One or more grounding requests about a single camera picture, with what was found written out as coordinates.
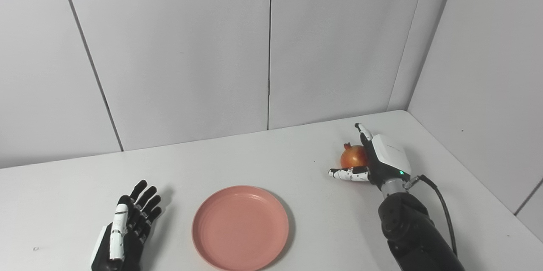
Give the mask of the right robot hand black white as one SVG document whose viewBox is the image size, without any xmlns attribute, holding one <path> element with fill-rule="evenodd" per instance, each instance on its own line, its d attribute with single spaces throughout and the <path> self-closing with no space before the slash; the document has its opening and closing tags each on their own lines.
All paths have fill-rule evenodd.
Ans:
<svg viewBox="0 0 543 271">
<path fill-rule="evenodd" d="M 350 168 L 330 169 L 328 175 L 350 182 L 370 182 L 387 196 L 406 192 L 411 180 L 411 166 L 405 149 L 384 134 L 373 135 L 361 123 L 356 123 L 367 164 Z"/>
</svg>

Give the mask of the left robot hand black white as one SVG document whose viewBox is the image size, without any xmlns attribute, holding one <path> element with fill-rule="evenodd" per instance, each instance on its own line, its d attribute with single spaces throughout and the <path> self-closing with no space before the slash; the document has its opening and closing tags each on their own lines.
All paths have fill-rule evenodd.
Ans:
<svg viewBox="0 0 543 271">
<path fill-rule="evenodd" d="M 114 219 L 101 229 L 90 259 L 92 271 L 140 271 L 144 245 L 161 215 L 161 196 L 141 180 L 118 200 Z"/>
</svg>

